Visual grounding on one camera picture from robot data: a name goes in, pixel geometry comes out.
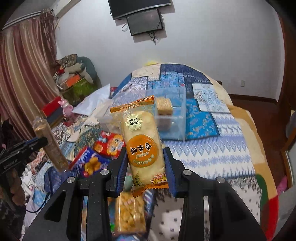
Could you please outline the left hand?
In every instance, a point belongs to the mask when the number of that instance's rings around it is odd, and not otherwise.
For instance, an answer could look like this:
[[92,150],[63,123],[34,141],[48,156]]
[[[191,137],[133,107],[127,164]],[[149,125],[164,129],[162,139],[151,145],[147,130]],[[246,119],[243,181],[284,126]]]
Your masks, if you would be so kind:
[[10,185],[10,193],[12,194],[12,201],[16,206],[23,206],[25,203],[25,193],[22,188],[22,181],[15,169],[11,169],[6,175]]

